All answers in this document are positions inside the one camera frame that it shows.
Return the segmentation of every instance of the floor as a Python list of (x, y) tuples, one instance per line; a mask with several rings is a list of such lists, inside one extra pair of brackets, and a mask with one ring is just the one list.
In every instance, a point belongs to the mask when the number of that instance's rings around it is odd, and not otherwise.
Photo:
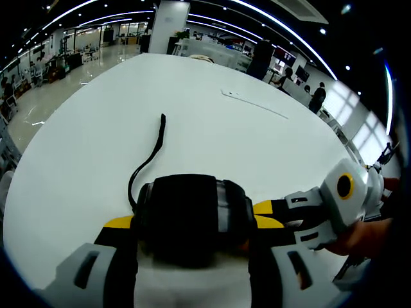
[(89, 81), (139, 54), (137, 45), (115, 45), (100, 49), (98, 60), (84, 63), (62, 80), (30, 89), (18, 100), (19, 112), (8, 125), (8, 132), (21, 153), (53, 112)]

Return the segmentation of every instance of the pillar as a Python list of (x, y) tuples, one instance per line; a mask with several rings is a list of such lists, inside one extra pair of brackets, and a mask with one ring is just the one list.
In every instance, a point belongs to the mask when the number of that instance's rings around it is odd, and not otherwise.
[(184, 1), (161, 1), (155, 14), (149, 53), (167, 53), (170, 37), (186, 26), (190, 4)]
[(64, 37), (64, 29), (57, 29), (56, 31), (53, 32), (53, 38), (51, 38), (50, 35), (50, 53), (54, 56), (57, 56), (60, 52), (60, 41)]
[(111, 28), (114, 30), (113, 40), (115, 40), (118, 36), (119, 31), (120, 31), (120, 24), (113, 24)]

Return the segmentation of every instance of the black cable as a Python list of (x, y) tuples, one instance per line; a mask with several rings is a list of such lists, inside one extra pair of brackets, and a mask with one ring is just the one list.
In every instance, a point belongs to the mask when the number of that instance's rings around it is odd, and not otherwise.
[(133, 172), (133, 174), (130, 177), (130, 181), (128, 181), (128, 189), (127, 189), (128, 202), (130, 202), (130, 205), (133, 208), (133, 212), (136, 211), (136, 207), (137, 207), (137, 203), (133, 199), (133, 196), (132, 196), (132, 193), (131, 193), (133, 182), (136, 179), (136, 176), (138, 175), (138, 173), (142, 170), (142, 168), (144, 168), (149, 162), (151, 162), (152, 159), (154, 158), (154, 156), (157, 154), (157, 152), (161, 149), (162, 141), (164, 139), (164, 130), (165, 130), (165, 128), (166, 128), (166, 116), (164, 114), (161, 114), (161, 124), (160, 124), (159, 136), (157, 138), (157, 142), (155, 143), (152, 154), (150, 155), (150, 157), (148, 157), (148, 159), (145, 162), (143, 162)]

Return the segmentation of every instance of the ceiling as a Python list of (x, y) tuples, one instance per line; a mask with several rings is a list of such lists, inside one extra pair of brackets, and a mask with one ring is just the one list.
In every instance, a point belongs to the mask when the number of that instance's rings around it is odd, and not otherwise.
[[(41, 31), (42, 27), (55, 17), (84, 2), (86, 0), (7, 1), (4, 4), (3, 14), (4, 12), (12, 13), (16, 16), (16, 21), (6, 23), (3, 20), (3, 30), (0, 32), (0, 42), (3, 46), (0, 50), (0, 67), (4, 67), (14, 58), (20, 48), (26, 49), (34, 44), (35, 40), (38, 43), (40, 39), (46, 38), (45, 33), (50, 34), (60, 28), (58, 26), (60, 23), (62, 27), (70, 28), (116, 13), (153, 10), (153, 4), (160, 3), (159, 0), (97, 0), (66, 15)], [(270, 38), (275, 45), (280, 45), (289, 51), (302, 51), (314, 61), (321, 71), (329, 74), (307, 47), (259, 13), (230, 0), (192, 0), (190, 2), (190, 13), (212, 17), (245, 28), (259, 36)], [(325, 60), (339, 80), (353, 91), (362, 93), (361, 102), (374, 111), (383, 123), (386, 123), (387, 86), (384, 63), (385, 61), (389, 63), (395, 81), (395, 78), (403, 72), (405, 61), (404, 56), (398, 54), (397, 37), (392, 34), (396, 29), (402, 29), (401, 23), (405, 23), (406, 19), (402, 19), (401, 16), (406, 10), (399, 7), (402, 4), (382, 8), (375, 2), (368, 1), (309, 0), (310, 4), (328, 21), (328, 24), (321, 24), (300, 21), (269, 0), (245, 0), (245, 2), (268, 12), (297, 32)], [(351, 10), (342, 15), (341, 10), (347, 3), (351, 4)], [(223, 6), (228, 7), (228, 10), (223, 10)], [(140, 13), (127, 15), (127, 18), (131, 17), (133, 21), (148, 21), (147, 17), (153, 16), (154, 13)], [(190, 19), (205, 22), (204, 19), (194, 17)], [(321, 28), (327, 31), (325, 35), (320, 33)], [(40, 34), (36, 39), (25, 45), (39, 30)], [(374, 55), (373, 52), (381, 47), (383, 51)], [(350, 71), (345, 69), (347, 65), (351, 67)]]

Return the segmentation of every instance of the white table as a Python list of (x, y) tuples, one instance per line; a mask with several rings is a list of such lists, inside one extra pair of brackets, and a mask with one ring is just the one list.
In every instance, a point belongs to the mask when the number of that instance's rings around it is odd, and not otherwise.
[(138, 176), (135, 198), (159, 176), (202, 173), (236, 182), (257, 203), (320, 185), (349, 157), (326, 123), (271, 85), (205, 61), (136, 56), (73, 94), (22, 156), (4, 245), (31, 288), (46, 287), (107, 221), (132, 213), (127, 183), (153, 149), (161, 113), (164, 145)]

